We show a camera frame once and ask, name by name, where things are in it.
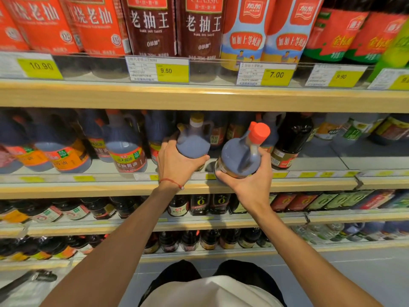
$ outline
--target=red bottle cap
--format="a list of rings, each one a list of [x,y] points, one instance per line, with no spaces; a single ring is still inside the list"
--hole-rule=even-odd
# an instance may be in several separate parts
[[[264,123],[252,122],[250,124],[249,139],[254,144],[262,144],[270,134],[270,128]]]

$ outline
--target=forearm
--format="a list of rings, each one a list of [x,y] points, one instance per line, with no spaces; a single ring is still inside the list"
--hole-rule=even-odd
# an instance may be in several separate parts
[[[276,213],[264,211],[255,220],[315,307],[381,306],[290,230]]]
[[[87,255],[47,296],[41,307],[117,306],[174,187],[161,183],[97,249]]]

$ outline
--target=person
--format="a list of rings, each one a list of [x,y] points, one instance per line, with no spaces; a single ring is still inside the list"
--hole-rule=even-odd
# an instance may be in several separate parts
[[[237,194],[313,305],[382,306],[322,258],[272,211],[268,202],[272,180],[270,154],[263,149],[259,152],[261,165],[255,174],[240,180],[222,172],[216,175]],[[165,140],[158,155],[158,187],[59,282],[40,307],[118,306],[159,216],[192,173],[207,160],[208,155],[198,159],[181,155],[176,149],[176,137]],[[285,306],[274,280],[255,264],[229,260],[221,264],[215,276],[204,279],[188,264],[193,266],[181,261],[166,268],[143,295],[141,306]],[[187,269],[172,269],[177,265]]]

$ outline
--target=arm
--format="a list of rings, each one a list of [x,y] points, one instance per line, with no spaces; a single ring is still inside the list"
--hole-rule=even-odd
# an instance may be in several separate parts
[[[188,159],[179,154],[176,140],[171,139],[162,144],[158,158],[159,176],[184,185],[209,156]],[[176,184],[161,182],[130,217],[51,291],[40,307],[118,306],[159,216],[178,191]]]
[[[268,204],[272,170],[270,154],[259,149],[262,158],[254,175],[242,180],[220,171],[217,177],[230,186],[282,256],[315,307],[382,305],[320,256],[289,229]]]

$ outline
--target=hand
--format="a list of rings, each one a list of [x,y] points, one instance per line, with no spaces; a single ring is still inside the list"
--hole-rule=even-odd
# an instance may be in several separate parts
[[[177,184],[183,186],[189,180],[192,173],[204,165],[210,159],[209,155],[200,158],[190,159],[182,154],[176,148],[177,133],[162,142],[159,155],[157,157],[157,166],[159,170],[159,179],[171,179]]]
[[[258,148],[258,151],[261,154],[261,164],[251,176],[235,179],[224,172],[216,171],[216,176],[233,189],[238,200],[253,218],[266,210],[271,211],[268,200],[273,178],[271,156],[262,148]]]

